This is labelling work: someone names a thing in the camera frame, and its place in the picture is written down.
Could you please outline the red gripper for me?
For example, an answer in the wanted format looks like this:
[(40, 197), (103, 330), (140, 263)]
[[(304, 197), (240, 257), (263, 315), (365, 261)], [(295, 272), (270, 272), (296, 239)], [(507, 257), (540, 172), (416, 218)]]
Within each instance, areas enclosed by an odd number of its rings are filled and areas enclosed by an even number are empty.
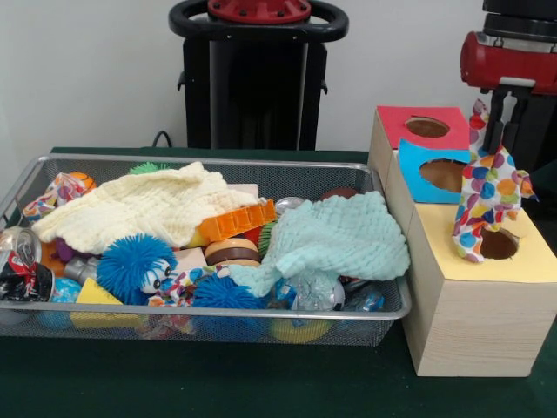
[[(534, 94), (556, 92), (556, 43), (489, 36), (471, 31), (460, 52), (460, 77), (472, 87), (495, 90), (502, 85), (528, 87)], [(493, 91), (483, 150), (512, 149), (528, 98), (517, 98), (510, 120), (502, 120), (510, 91)]]

